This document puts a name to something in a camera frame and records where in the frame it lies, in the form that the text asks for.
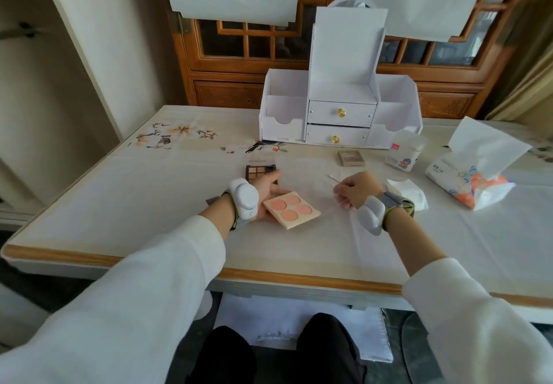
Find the person's left hand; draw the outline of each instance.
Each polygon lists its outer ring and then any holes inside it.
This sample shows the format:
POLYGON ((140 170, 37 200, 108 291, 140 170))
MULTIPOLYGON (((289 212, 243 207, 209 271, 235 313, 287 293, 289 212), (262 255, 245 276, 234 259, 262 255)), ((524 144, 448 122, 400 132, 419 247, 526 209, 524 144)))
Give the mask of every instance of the person's left hand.
POLYGON ((252 218, 253 220, 266 220, 273 221, 277 223, 278 221, 273 217, 273 215, 267 211, 263 201, 268 199, 276 198, 277 196, 290 193, 286 189, 281 188, 279 185, 275 185, 273 182, 280 178, 281 171, 275 170, 273 172, 267 173, 265 176, 258 177, 255 180, 252 180, 250 183, 255 186, 257 192, 259 193, 259 203, 257 206, 257 215, 252 218))

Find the white sleeve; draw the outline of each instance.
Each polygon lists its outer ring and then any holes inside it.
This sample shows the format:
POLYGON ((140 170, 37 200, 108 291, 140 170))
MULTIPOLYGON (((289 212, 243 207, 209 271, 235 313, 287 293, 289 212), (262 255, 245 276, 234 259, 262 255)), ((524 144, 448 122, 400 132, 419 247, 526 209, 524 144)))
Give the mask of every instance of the white sleeve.
POLYGON ((217 228, 202 216, 190 218, 116 264, 29 343, 0 356, 0 382, 165 382, 224 263, 217 228))
POLYGON ((505 300, 491 297, 455 259, 425 266, 403 295, 428 330, 448 382, 552 383, 553 349, 505 300))

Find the white desk organizer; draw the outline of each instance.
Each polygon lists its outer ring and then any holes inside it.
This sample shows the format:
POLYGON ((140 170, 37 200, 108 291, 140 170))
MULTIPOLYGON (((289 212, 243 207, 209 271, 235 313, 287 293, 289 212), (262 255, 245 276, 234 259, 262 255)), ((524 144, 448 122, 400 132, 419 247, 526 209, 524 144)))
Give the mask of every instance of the white desk organizer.
POLYGON ((419 134, 415 82, 407 75, 375 73, 387 12, 317 7, 309 71, 267 72, 259 137, 388 149, 400 129, 419 134))

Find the hand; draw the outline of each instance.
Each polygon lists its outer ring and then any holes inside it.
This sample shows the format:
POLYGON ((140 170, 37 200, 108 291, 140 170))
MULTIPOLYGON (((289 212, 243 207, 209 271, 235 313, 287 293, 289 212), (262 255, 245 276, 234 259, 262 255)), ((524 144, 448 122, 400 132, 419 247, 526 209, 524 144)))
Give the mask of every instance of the hand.
POLYGON ((263 201, 290 193, 287 189, 282 189, 279 185, 275 185, 273 183, 275 180, 280 178, 281 173, 282 172, 280 170, 275 170, 250 182, 253 186, 255 186, 257 192, 259 193, 257 215, 252 218, 252 220, 267 220, 275 223, 278 222, 273 215, 267 211, 267 208, 263 205, 263 201))
POLYGON ((359 208, 369 196, 384 193, 382 186, 371 172, 359 172, 343 179, 334 186, 336 200, 342 208, 359 208))

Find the black pants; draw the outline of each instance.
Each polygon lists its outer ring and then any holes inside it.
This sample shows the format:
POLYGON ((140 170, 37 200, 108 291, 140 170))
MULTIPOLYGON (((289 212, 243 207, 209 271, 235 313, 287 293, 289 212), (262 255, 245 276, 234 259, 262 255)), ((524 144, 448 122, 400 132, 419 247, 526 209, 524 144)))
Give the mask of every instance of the black pants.
MULTIPOLYGON (((297 376, 301 383, 362 384, 367 373, 359 350, 340 321, 315 314, 298 338, 297 376)), ((252 384, 255 354, 232 329, 221 326, 207 337, 186 384, 252 384)))

